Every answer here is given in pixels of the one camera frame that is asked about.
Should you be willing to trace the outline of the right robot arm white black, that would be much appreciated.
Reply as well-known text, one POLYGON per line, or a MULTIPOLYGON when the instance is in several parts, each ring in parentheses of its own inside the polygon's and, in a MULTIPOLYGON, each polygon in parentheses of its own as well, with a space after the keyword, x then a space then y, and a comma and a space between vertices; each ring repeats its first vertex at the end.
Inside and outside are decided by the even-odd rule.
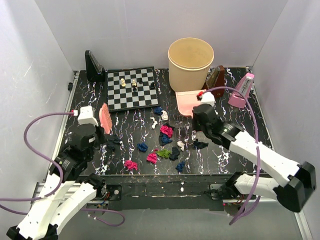
POLYGON ((227 195, 237 199, 253 194, 277 200, 287 210, 299 213, 317 188, 316 169, 298 163, 256 142, 243 127, 222 121, 213 106, 202 103, 192 109, 192 126, 216 145, 236 153, 269 174, 268 178, 235 173, 226 183, 227 195))

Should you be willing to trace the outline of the pink hand brush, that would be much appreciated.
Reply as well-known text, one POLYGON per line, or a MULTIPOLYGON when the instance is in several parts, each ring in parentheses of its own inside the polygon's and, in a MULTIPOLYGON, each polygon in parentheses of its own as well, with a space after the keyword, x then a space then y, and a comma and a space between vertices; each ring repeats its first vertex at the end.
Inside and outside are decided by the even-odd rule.
POLYGON ((108 105, 106 103, 103 103, 99 110, 99 121, 100 126, 104 129, 104 132, 106 134, 110 134, 113 123, 109 113, 108 105))

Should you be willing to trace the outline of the dark scrap by left arm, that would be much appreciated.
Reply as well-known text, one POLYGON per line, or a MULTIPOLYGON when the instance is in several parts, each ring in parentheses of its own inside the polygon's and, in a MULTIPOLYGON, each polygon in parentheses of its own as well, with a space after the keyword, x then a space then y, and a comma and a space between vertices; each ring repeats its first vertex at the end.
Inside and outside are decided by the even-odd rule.
POLYGON ((106 140, 106 147, 108 150, 112 152, 115 151, 116 146, 120 146, 122 144, 122 140, 116 135, 110 135, 106 140))

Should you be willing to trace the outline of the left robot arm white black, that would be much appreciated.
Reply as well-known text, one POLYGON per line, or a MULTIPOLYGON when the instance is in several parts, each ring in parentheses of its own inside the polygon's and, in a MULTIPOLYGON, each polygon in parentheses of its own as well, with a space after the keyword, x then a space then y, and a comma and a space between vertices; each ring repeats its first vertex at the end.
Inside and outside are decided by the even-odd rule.
POLYGON ((105 141, 102 127, 82 124, 73 133, 50 167, 39 199, 24 219, 8 229, 11 240, 56 240, 68 221, 90 200, 106 196, 105 180, 92 173, 80 187, 63 200, 65 194, 92 161, 95 148, 105 141))

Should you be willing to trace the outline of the pink dustpan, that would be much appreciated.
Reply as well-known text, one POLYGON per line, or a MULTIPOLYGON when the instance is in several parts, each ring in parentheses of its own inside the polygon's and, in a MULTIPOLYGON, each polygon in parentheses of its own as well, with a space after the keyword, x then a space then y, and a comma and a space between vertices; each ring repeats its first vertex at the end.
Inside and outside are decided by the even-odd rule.
POLYGON ((192 117, 193 108, 201 104, 201 100, 198 100, 198 96, 201 98, 203 93, 203 90, 176 92, 175 97, 179 113, 185 117, 192 117))

